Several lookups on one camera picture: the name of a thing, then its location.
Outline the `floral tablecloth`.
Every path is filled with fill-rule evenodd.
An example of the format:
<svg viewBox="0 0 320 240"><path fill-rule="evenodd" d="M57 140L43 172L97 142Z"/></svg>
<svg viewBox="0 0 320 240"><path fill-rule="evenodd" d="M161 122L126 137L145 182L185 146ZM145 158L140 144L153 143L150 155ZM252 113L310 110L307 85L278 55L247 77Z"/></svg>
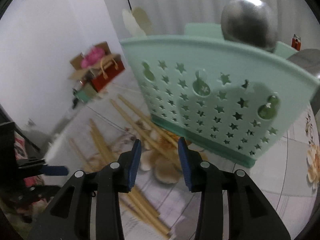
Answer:
<svg viewBox="0 0 320 240"><path fill-rule="evenodd" d="M197 239L221 239L222 193L229 192L231 233L234 239L274 239L288 237L287 230L271 204L243 170L226 172L188 148L197 136L186 133L178 141L177 161L186 186L201 194ZM50 202L36 224L31 239L89 239L92 198L97 199L95 228L97 239L123 239L119 197L134 197L134 187L142 146L136 140L99 172L76 171Z"/></svg>

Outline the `teal small box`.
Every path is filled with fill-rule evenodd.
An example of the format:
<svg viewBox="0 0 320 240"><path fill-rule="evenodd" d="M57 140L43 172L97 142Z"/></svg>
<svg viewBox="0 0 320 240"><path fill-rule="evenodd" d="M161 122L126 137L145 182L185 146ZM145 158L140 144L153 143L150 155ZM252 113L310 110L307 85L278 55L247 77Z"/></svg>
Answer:
<svg viewBox="0 0 320 240"><path fill-rule="evenodd" d="M88 83L82 86L80 89L73 89L73 94L83 103L88 103L97 95L97 91L91 86L91 84Z"/></svg>

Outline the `brown cardboard box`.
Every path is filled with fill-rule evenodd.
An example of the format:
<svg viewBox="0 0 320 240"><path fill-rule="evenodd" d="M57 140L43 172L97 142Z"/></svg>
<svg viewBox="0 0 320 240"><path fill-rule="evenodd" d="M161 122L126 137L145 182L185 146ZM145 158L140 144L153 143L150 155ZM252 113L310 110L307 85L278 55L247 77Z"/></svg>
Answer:
<svg viewBox="0 0 320 240"><path fill-rule="evenodd" d="M97 72L102 74L104 79L108 79L107 69L115 66L119 69L118 61L121 59L120 54L111 53L107 42L102 42L89 48L87 54L80 53L70 61L74 72L68 77L69 80L81 80L88 73Z"/></svg>

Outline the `red gift bag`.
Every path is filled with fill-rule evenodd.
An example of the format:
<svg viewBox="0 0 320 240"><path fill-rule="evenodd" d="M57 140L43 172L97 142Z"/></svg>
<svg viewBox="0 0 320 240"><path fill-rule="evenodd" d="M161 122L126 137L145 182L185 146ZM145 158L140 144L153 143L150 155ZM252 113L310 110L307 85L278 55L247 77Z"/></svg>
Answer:
<svg viewBox="0 0 320 240"><path fill-rule="evenodd" d="M104 72L101 72L91 80L91 85L99 92L124 70L125 67L121 60L112 61L109 66L104 67Z"/></svg>

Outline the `pink plastic bag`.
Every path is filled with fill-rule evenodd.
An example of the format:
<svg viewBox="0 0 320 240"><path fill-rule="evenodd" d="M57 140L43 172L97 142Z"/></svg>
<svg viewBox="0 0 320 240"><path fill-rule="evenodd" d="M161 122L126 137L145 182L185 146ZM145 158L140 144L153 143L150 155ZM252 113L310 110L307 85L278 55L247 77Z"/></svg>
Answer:
<svg viewBox="0 0 320 240"><path fill-rule="evenodd" d="M105 55L106 54L103 48L92 47L89 53L82 59L80 66L83 69L93 66L97 62L99 62Z"/></svg>

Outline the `green perforated utensil basket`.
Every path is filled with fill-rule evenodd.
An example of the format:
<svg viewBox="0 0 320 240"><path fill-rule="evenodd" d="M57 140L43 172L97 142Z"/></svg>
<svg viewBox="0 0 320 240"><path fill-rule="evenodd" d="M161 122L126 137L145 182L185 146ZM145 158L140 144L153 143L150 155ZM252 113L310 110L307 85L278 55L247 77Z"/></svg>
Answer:
<svg viewBox="0 0 320 240"><path fill-rule="evenodd" d="M121 40L151 120L250 168L306 109L319 80L274 53L223 38L221 27L189 23L182 35Z"/></svg>

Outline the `red thermos bottle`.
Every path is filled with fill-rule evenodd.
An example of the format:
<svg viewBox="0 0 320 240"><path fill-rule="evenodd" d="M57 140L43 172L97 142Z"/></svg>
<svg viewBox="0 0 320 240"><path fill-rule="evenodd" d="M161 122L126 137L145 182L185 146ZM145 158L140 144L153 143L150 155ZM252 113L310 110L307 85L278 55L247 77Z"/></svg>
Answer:
<svg viewBox="0 0 320 240"><path fill-rule="evenodd" d="M298 35L294 34L291 42L291 47L297 51L300 51L301 48L301 39Z"/></svg>

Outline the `large steel ladle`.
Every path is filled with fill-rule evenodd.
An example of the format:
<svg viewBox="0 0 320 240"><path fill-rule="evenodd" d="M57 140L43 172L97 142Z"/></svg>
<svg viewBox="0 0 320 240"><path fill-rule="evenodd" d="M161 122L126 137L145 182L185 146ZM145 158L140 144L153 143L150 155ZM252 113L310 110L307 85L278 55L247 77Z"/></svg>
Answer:
<svg viewBox="0 0 320 240"><path fill-rule="evenodd" d="M221 14L225 40L274 51L278 22L270 6L262 0L230 0Z"/></svg>

